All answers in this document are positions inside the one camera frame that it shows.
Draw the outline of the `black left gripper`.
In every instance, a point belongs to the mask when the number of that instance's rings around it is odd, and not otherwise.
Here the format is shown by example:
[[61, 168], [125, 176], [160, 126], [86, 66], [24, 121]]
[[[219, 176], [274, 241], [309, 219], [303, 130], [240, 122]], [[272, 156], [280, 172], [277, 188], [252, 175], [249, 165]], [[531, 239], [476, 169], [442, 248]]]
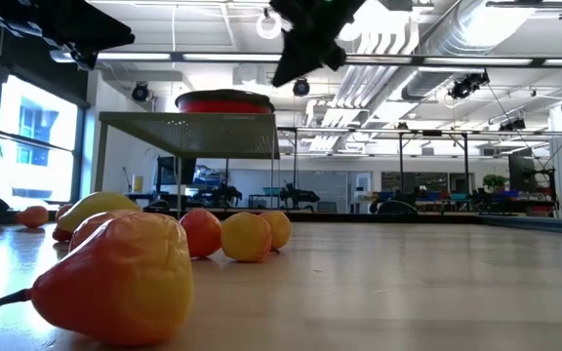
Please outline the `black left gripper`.
[[0, 0], [0, 18], [10, 28], [40, 36], [71, 48], [71, 58], [82, 69], [94, 69], [99, 50], [133, 44], [135, 35], [125, 23], [85, 0]]

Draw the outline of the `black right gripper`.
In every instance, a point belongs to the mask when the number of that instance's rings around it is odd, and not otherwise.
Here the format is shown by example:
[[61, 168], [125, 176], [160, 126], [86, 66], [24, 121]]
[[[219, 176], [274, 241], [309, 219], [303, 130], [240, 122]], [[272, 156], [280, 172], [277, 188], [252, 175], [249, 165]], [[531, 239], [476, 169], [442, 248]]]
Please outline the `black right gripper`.
[[270, 7], [291, 24], [283, 30], [283, 51], [273, 87], [281, 87], [323, 65], [338, 70], [345, 50], [336, 40], [341, 30], [354, 22], [353, 15], [365, 0], [270, 0]]

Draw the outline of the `red collapsible colander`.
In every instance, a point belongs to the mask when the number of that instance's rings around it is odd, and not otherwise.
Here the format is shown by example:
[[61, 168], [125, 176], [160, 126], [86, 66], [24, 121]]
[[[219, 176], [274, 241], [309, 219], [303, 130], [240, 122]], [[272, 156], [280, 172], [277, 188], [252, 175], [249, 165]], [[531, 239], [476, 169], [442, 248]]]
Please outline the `red collapsible colander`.
[[275, 111], [268, 96], [232, 89], [194, 91], [180, 95], [175, 106], [181, 113], [259, 113]]

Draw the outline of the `green perforated metal shelf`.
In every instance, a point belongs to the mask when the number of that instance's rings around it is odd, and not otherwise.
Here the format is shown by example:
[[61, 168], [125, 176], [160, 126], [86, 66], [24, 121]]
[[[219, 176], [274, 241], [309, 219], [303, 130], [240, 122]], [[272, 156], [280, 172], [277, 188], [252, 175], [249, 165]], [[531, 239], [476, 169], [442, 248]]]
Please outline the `green perforated metal shelf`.
[[103, 190], [110, 127], [169, 152], [178, 162], [183, 158], [263, 159], [275, 166], [281, 158], [273, 114], [104, 111], [99, 122], [95, 191]]

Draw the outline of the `yellow mango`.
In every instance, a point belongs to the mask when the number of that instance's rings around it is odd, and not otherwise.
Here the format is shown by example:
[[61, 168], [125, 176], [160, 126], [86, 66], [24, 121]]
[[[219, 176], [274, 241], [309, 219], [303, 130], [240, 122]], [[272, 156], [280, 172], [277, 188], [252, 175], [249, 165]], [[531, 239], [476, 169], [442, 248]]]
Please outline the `yellow mango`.
[[116, 210], [141, 208], [123, 194], [116, 192], [95, 192], [76, 202], [57, 221], [57, 229], [72, 233], [77, 226], [92, 215]]

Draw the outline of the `small orange fruit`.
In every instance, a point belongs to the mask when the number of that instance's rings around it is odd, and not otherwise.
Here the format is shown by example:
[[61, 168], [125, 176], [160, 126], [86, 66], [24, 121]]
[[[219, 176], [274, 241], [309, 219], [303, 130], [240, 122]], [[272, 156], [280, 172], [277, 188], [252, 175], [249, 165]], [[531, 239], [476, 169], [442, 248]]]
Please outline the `small orange fruit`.
[[267, 221], [270, 226], [271, 249], [278, 251], [284, 247], [292, 237], [292, 223], [281, 211], [261, 213], [260, 217]]

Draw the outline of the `white ceiling pipe bundle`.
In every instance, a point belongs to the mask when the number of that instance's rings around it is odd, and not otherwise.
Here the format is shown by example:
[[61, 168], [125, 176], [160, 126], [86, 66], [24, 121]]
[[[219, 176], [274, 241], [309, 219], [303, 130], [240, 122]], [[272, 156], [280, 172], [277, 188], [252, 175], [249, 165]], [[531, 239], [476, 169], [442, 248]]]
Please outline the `white ceiling pipe bundle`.
[[[396, 21], [391, 27], [380, 24], [378, 28], [359, 32], [357, 54], [408, 55], [418, 45], [419, 24], [407, 18]], [[371, 120], [368, 104], [376, 96], [391, 74], [393, 66], [351, 66], [347, 69], [340, 88], [331, 101], [321, 122], [323, 128], [362, 127]], [[304, 138], [301, 147], [308, 153], [363, 154], [371, 136], [365, 133], [344, 135], [327, 134]]]

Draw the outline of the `black monitor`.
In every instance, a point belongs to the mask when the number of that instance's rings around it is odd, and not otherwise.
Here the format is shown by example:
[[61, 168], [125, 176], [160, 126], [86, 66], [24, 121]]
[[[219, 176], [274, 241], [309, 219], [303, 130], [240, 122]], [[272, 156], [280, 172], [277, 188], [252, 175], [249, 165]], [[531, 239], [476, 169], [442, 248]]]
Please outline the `black monitor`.
[[194, 183], [195, 158], [158, 157], [156, 166], [155, 184], [176, 185], [178, 183], [177, 176], [180, 177], [181, 185], [191, 185]]
[[536, 169], [534, 161], [524, 156], [508, 156], [509, 189], [531, 193], [536, 190]]

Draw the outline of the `green potted plant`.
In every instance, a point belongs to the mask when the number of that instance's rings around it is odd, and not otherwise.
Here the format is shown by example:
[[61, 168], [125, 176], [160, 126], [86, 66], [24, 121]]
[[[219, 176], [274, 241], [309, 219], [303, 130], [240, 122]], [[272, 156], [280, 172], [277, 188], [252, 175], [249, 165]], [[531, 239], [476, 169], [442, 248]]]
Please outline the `green potted plant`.
[[489, 174], [483, 177], [483, 186], [491, 193], [498, 193], [504, 190], [508, 179], [503, 175]]

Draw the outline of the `silver ventilation duct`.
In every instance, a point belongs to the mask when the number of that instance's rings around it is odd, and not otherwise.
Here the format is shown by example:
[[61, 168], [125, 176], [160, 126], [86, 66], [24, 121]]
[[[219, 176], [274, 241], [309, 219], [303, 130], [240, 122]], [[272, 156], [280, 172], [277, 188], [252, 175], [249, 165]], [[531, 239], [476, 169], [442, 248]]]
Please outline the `silver ventilation duct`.
[[[436, 29], [419, 45], [424, 56], [485, 56], [505, 41], [535, 12], [534, 8], [488, 7], [490, 1], [461, 0]], [[415, 67], [398, 70], [407, 85], [403, 99], [420, 100], [450, 79], [451, 72], [420, 71]]]

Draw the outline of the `black background rack frame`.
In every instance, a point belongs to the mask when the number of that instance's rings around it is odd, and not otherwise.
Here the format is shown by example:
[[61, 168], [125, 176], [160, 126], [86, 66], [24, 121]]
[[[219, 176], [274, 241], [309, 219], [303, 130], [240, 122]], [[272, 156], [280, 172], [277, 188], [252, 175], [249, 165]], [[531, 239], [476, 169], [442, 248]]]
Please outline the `black background rack frame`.
[[547, 171], [562, 148], [562, 131], [359, 129], [279, 127], [279, 152], [299, 171], [367, 172], [375, 190], [381, 174], [458, 173], [469, 188], [485, 174], [508, 175], [511, 155]]

